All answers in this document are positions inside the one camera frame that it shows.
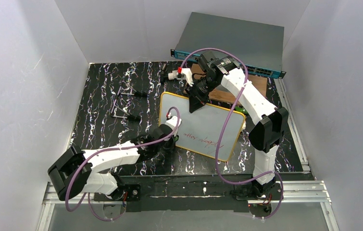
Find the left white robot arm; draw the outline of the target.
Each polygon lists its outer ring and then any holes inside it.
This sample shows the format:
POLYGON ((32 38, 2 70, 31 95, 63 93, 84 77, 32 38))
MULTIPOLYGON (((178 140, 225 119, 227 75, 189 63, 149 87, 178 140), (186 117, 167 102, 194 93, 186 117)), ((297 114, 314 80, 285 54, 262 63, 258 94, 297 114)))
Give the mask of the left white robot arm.
POLYGON ((124 191, 125 184, 118 175, 103 174, 102 171, 152 159, 159 151, 172 151, 177 137, 174 129, 174 124, 166 122, 148 134, 99 150, 82 150, 79 146, 71 146, 48 169, 48 175, 59 200, 65 201, 66 191, 74 173, 88 157, 91 159, 80 170, 70 190, 69 198, 80 193, 102 193, 113 196, 124 191))

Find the yellow-framed whiteboard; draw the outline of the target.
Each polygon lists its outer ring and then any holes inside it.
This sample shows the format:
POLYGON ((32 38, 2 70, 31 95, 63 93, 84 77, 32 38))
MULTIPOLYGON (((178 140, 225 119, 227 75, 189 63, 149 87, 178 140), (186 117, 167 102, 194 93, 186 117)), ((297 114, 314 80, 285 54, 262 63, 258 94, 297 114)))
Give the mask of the yellow-framed whiteboard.
POLYGON ((179 139, 176 146, 197 154, 215 158, 217 144, 220 144, 218 160, 228 161, 233 154, 242 127, 246 124, 244 114, 234 111, 219 141, 229 109, 206 104, 197 111, 189 112, 187 97, 163 92, 160 100, 159 124, 164 123, 170 107, 179 110, 181 125, 178 127, 179 139))

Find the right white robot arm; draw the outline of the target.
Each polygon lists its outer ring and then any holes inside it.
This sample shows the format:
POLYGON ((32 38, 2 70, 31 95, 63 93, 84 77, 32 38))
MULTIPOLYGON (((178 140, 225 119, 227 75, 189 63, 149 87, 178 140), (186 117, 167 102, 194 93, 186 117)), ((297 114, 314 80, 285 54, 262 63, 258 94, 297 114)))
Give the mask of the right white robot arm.
POLYGON ((233 104, 240 103, 255 125, 249 134, 250 144, 255 149, 253 177, 238 184, 251 183, 257 194, 266 194, 276 182, 275 157, 288 127, 288 110, 277 108, 253 86, 248 80, 248 68, 239 58, 225 51, 226 57, 219 59, 213 54, 215 50, 198 49, 185 58, 187 61, 200 53, 197 63, 205 73, 201 79, 194 80, 183 66, 178 69, 187 78, 185 91, 189 99, 189 112, 202 108, 208 102, 210 92, 219 85, 234 95, 233 104))

